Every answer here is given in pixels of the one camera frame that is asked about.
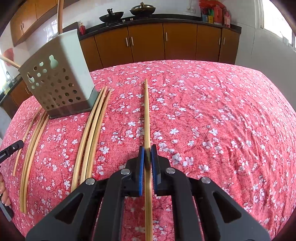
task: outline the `black countertop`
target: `black countertop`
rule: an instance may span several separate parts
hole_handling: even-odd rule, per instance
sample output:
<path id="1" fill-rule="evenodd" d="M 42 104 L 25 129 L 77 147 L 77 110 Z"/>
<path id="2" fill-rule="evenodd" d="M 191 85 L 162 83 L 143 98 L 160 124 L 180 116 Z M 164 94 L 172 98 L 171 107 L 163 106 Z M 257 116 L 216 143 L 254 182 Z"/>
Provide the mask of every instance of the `black countertop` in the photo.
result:
<path id="1" fill-rule="evenodd" d="M 120 19 L 120 22 L 117 22 L 114 24 L 107 25 L 106 23 L 102 23 L 102 24 L 90 27 L 86 29 L 85 35 L 79 36 L 79 40 L 83 40 L 88 37 L 94 36 L 96 34 L 100 34 L 100 33 L 103 33 L 112 29 L 121 28 L 121 27 L 146 24 L 146 23 L 166 23 L 166 22 L 198 23 L 198 24 L 208 25 L 216 28 L 230 29 L 239 34 L 242 33 L 242 28 L 237 25 L 231 24 L 231 28 L 227 28 L 225 26 L 202 22 L 202 18 L 197 16 L 183 15 L 183 14 L 152 14 L 148 18 L 137 19 L 136 16 L 132 16 L 127 18 L 122 18 Z"/>

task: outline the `wooden stick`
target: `wooden stick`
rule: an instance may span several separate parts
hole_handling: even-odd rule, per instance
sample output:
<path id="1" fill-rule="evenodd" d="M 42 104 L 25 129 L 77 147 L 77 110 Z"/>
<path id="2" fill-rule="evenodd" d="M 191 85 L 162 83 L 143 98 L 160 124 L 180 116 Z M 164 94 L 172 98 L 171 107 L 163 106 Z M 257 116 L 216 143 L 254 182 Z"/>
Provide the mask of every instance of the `wooden stick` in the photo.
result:
<path id="1" fill-rule="evenodd" d="M 83 164 L 82 164 L 82 171 L 81 171 L 81 175 L 80 175 L 80 184 L 83 183 L 85 181 L 85 177 L 86 177 L 86 171 L 87 171 L 87 164 L 89 162 L 89 153 L 91 151 L 91 144 L 93 142 L 93 138 L 94 138 L 94 133 L 96 130 L 96 125 L 98 123 L 98 119 L 101 113 L 101 109 L 102 109 L 102 105 L 104 102 L 104 98 L 106 95 L 106 91 L 107 91 L 107 87 L 104 89 L 102 97 L 100 99 L 98 108 L 96 109 L 96 114 L 94 116 L 94 120 L 91 124 L 91 130 L 89 131 L 89 137 L 87 139 L 87 144 L 86 144 L 86 148 L 85 148 L 85 152 L 84 152 L 84 158 L 83 158 Z"/>
<path id="2" fill-rule="evenodd" d="M 45 116 L 45 120 L 41 126 L 41 129 L 38 133 L 38 136 L 36 138 L 36 141 L 34 143 L 34 147 L 33 147 L 33 150 L 32 150 L 32 154 L 30 156 L 30 159 L 29 159 L 29 163 L 28 163 L 28 167 L 27 167 L 27 173 L 26 173 L 26 178 L 25 178 L 25 185 L 24 185 L 24 202 L 23 202 L 23 210 L 24 210 L 24 213 L 27 214 L 27 193 L 28 193 L 28 184 L 29 184 L 29 176 L 30 176 L 30 172 L 31 172 L 31 166 L 32 166 L 32 162 L 33 162 L 33 159 L 34 159 L 34 156 L 35 156 L 35 152 L 36 152 L 36 149 L 39 145 L 39 141 L 40 141 L 40 138 L 43 134 L 43 131 L 47 125 L 47 122 L 49 120 L 49 115 Z"/>
<path id="3" fill-rule="evenodd" d="M 37 118 L 37 116 L 38 116 L 38 114 L 39 114 L 39 112 L 40 112 L 41 109 L 42 109 L 42 106 L 40 106 L 40 107 L 38 108 L 38 110 L 37 110 L 35 116 L 33 117 L 32 121 L 31 121 L 31 123 L 30 123 L 30 125 L 29 125 L 29 127 L 28 127 L 28 129 L 27 129 L 27 131 L 26 131 L 26 133 L 25 133 L 25 135 L 24 135 L 24 137 L 23 137 L 23 139 L 22 139 L 23 142 L 26 141 L 26 138 L 27 138 L 27 136 L 28 136 L 28 134 L 29 134 L 29 131 L 30 131 L 30 129 L 31 129 L 31 127 L 32 127 L 32 125 L 33 125 L 35 119 Z M 12 172 L 12 175 L 13 175 L 14 177 L 15 177 L 15 173 L 16 173 L 16 170 L 17 170 L 18 159 L 20 158 L 20 154 L 21 154 L 21 152 L 22 152 L 22 148 L 18 150 L 17 158 L 16 158 L 16 160 L 15 160 L 15 166 L 14 166 L 14 168 L 13 168 L 13 172 Z"/>
<path id="4" fill-rule="evenodd" d="M 96 125 L 94 138 L 93 138 L 93 141 L 92 141 L 92 144 L 91 144 L 91 151 L 90 151 L 90 155 L 89 155 L 89 161 L 88 161 L 88 164 L 87 164 L 85 179 L 92 177 L 92 171 L 93 171 L 93 168 L 94 168 L 94 158 L 95 158 L 95 155 L 96 155 L 97 143 L 98 143 L 98 140 L 99 140 L 103 119 L 104 119 L 104 116 L 105 116 L 105 112 L 106 112 L 107 105 L 108 105 L 108 102 L 109 102 L 112 91 L 113 91 L 113 89 L 111 88 L 108 95 L 107 95 L 107 97 L 106 97 L 106 100 L 104 102 L 102 111 L 100 113 L 100 118 L 99 118 L 98 123 Z"/>
<path id="5" fill-rule="evenodd" d="M 96 99 L 96 102 L 91 110 L 91 113 L 89 115 L 89 118 L 87 120 L 87 123 L 86 123 L 86 126 L 84 128 L 84 132 L 83 132 L 83 135 L 82 135 L 82 138 L 81 138 L 81 142 L 80 142 L 80 146 L 79 146 L 79 149 L 78 149 L 78 153 L 77 153 L 77 158 L 76 158 L 76 162 L 75 162 L 75 166 L 74 166 L 74 171 L 73 171 L 73 178 L 72 178 L 72 184 L 71 184 L 71 192 L 73 192 L 76 187 L 77 187 L 77 182 L 78 182 L 78 176 L 79 176 L 79 171 L 80 171 L 80 165 L 81 165 L 81 160 L 82 160 L 82 155 L 83 155 L 83 151 L 84 151 L 84 147 L 85 147 L 85 143 L 86 143 L 86 139 L 87 139 L 87 136 L 89 134 L 89 129 L 90 129 L 90 126 L 93 122 L 93 118 L 94 118 L 94 115 L 96 113 L 96 109 L 98 107 L 98 104 L 99 104 L 99 101 L 101 99 L 101 96 L 102 96 L 102 93 L 104 91 L 105 87 L 103 87 L 100 91 L 100 94 L 98 96 L 98 98 Z"/>
<path id="6" fill-rule="evenodd" d="M 20 65 L 18 65 L 17 63 L 15 63 L 15 62 L 11 61 L 10 59 L 8 59 L 8 58 L 4 57 L 4 56 L 3 56 L 3 55 L 1 55 L 1 54 L 0 54 L 0 59 L 2 59 L 2 60 L 3 60 L 4 62 L 6 62 L 6 63 L 8 63 L 8 64 L 12 65 L 13 67 L 16 67 L 17 69 L 19 69 L 19 68 L 20 68 Z"/>
<path id="7" fill-rule="evenodd" d="M 146 152 L 145 160 L 145 240 L 153 240 L 152 227 L 152 177 L 151 177 L 151 157 L 150 157 L 150 116 L 149 116 L 149 95 L 148 80 L 145 80 L 145 115 L 144 115 L 144 148 Z"/>
<path id="8" fill-rule="evenodd" d="M 22 166 L 22 176 L 21 176 L 21 181 L 20 181 L 20 211 L 21 212 L 23 212 L 23 192 L 24 192 L 24 185 L 25 185 L 24 180 L 25 180 L 25 175 L 27 173 L 28 160 L 29 160 L 29 158 L 31 156 L 34 143 L 35 143 L 37 135 L 38 135 L 38 133 L 40 131 L 41 125 L 42 125 L 42 123 L 44 121 L 45 114 L 46 114 L 46 112 L 44 111 L 43 114 L 40 116 L 40 118 L 38 120 L 38 123 L 37 123 L 37 125 L 35 127 L 35 130 L 34 130 L 33 134 L 32 134 L 32 137 L 31 137 L 28 149 L 27 149 L 27 153 L 26 153 L 26 156 L 25 156 L 25 161 L 24 161 L 23 166 Z"/>
<path id="9" fill-rule="evenodd" d="M 63 8 L 64 0 L 59 0 L 57 3 L 57 34 L 63 33 Z"/>

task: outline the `black tool handle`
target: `black tool handle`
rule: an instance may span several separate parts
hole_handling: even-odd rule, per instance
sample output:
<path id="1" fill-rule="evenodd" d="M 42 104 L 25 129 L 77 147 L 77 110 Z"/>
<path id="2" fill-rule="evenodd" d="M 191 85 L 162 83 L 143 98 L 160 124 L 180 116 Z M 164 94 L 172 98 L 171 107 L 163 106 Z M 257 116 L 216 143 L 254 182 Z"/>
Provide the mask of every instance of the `black tool handle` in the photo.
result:
<path id="1" fill-rule="evenodd" d="M 9 158 L 14 152 L 24 147 L 24 142 L 19 140 L 0 152 L 0 164 Z"/>

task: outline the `bed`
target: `bed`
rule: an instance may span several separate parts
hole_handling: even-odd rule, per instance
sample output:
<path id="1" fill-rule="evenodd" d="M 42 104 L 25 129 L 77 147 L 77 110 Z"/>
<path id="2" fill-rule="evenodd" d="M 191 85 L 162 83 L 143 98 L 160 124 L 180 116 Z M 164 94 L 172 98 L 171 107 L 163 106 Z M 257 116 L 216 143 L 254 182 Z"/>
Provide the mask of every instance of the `bed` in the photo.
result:
<path id="1" fill-rule="evenodd" d="M 144 143 L 144 80 L 149 83 L 151 144 L 188 177 L 208 176 L 273 238 L 295 206 L 296 114 L 261 72 L 202 61 L 151 61 L 91 73 L 96 89 L 113 91 L 99 138 L 93 177 L 108 178 L 136 157 Z M 39 103 L 32 96 L 17 111 L 0 150 L 22 139 Z M 49 120 L 30 172 L 28 214 L 19 211 L 22 164 L 37 121 L 21 152 L 2 163 L 13 222 L 27 232 L 71 189 L 88 113 Z M 145 237 L 144 198 L 126 198 L 122 240 Z M 154 240 L 174 240 L 171 200 L 153 197 Z"/>

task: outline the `bottle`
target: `bottle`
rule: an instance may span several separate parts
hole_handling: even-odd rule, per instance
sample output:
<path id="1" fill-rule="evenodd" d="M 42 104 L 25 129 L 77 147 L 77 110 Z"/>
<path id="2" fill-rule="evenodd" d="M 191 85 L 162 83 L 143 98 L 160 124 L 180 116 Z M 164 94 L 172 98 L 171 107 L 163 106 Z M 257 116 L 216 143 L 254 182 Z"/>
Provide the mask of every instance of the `bottle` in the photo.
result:
<path id="1" fill-rule="evenodd" d="M 85 26 L 83 25 L 83 23 L 80 23 L 79 32 L 81 33 L 81 35 L 85 35 L 85 31 Z"/>

